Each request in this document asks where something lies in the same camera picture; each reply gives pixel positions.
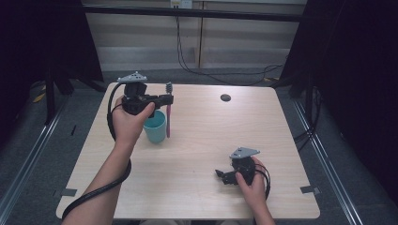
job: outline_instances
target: white wall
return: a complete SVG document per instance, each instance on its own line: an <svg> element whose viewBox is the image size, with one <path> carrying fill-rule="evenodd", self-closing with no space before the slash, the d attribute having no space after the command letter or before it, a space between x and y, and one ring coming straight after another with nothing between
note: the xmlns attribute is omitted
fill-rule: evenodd
<svg viewBox="0 0 398 225"><path fill-rule="evenodd" d="M301 14L305 6L305 2L300 0L252 2L262 3L194 1L193 8ZM83 3L143 8L170 7L169 1L161 0L84 0ZM86 16L102 70L180 67L176 51L176 18L93 13L87 13ZM298 27L297 22L199 18L179 20L184 59L190 68L264 67L283 63Z"/></svg>

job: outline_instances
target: human hand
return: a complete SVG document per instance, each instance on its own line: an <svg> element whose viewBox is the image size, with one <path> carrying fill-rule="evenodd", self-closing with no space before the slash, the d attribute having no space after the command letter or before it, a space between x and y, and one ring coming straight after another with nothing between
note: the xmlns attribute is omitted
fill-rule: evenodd
<svg viewBox="0 0 398 225"><path fill-rule="evenodd" d="M264 166L263 163L256 157L252 157L252 159L255 164ZM264 168L261 166L255 167L257 170L265 172ZM250 186L246 184L246 181L240 172L236 172L236 177L237 183L242 190L243 197L245 198L246 203L251 207L252 211L261 211L266 209L267 203L263 175L259 172L256 172Z"/></svg>
<svg viewBox="0 0 398 225"><path fill-rule="evenodd" d="M117 107L112 113L116 136L115 142L132 149L143 131L145 120L155 110L155 104L151 102L139 114L131 115L123 110L121 103L122 97L116 100L115 106Z"/></svg>

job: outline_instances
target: wooden table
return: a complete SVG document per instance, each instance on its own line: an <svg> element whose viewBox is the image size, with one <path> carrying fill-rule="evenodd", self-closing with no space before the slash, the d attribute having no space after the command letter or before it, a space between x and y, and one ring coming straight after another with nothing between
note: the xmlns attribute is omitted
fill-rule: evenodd
<svg viewBox="0 0 398 225"><path fill-rule="evenodd" d="M114 86L108 87L69 179L67 188L77 189L76 196L61 199L58 217L82 195L114 146L106 123ZM164 94L165 85L149 83L146 93ZM222 94L232 99L224 102ZM314 194L300 190L310 184L272 88L174 84L173 95L171 137L153 144L143 131L115 218L252 218L239 187L224 185L214 171L232 171L229 155L240 146L261 151L256 157L271 176L268 207L275 218L319 217Z"/></svg>

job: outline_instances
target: teal cup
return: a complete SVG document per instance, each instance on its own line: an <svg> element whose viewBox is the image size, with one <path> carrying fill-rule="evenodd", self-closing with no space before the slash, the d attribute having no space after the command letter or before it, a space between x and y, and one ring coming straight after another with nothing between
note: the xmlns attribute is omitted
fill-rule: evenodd
<svg viewBox="0 0 398 225"><path fill-rule="evenodd" d="M161 143L166 137L166 116L164 113L155 111L152 118L145 120L144 130L150 142Z"/></svg>

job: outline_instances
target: metal bracket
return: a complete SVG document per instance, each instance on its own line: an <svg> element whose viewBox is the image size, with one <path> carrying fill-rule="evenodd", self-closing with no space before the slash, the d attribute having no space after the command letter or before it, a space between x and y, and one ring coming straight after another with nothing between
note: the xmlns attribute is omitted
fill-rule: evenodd
<svg viewBox="0 0 398 225"><path fill-rule="evenodd" d="M117 79L118 83L137 83L137 82L146 82L146 81L147 81L146 76L139 74L138 71L135 71L135 73L128 75L126 77Z"/></svg>
<svg viewBox="0 0 398 225"><path fill-rule="evenodd" d="M255 154L259 154L260 151L251 149L251 148L245 148L245 147L239 147L235 152L229 156L232 159L239 159L239 158L247 158Z"/></svg>

